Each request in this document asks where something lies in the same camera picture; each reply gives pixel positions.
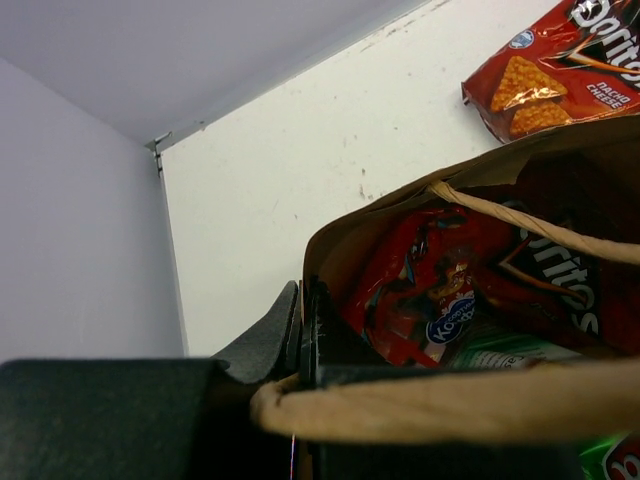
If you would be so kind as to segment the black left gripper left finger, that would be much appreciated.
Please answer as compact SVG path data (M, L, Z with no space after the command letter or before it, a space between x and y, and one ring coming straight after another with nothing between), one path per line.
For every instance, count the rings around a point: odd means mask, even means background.
M249 417L277 377L298 307L272 307L217 354L20 359L1 367L5 479L287 479L292 442Z

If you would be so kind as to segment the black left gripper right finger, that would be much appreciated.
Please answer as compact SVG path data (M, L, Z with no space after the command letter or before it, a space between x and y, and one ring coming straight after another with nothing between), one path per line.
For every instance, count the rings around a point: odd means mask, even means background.
M325 283L304 288L302 379L316 388L429 378L441 369L388 364L340 317ZM573 447L309 445L305 479L582 479Z

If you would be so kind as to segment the brown paper bag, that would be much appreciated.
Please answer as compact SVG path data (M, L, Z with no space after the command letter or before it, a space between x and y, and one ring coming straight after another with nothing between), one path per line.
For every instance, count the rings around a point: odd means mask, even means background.
M610 348L593 366L533 373L447 373L304 391L262 386L263 430L343 444L480 445L590 439L639 430L639 118L555 127L423 176L342 217L310 240L303 272L338 294L364 249L401 214L443 200L530 232L562 264L552 276L574 320L549 307L505 304L512 323Z

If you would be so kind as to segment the green Chuba cassava bag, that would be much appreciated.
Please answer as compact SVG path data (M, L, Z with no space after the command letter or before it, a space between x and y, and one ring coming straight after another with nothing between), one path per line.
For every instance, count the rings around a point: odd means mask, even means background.
M613 358L605 347L568 349L534 335L483 326L466 332L443 362L449 369L527 369ZM614 434L577 445L586 479L637 479L639 436Z

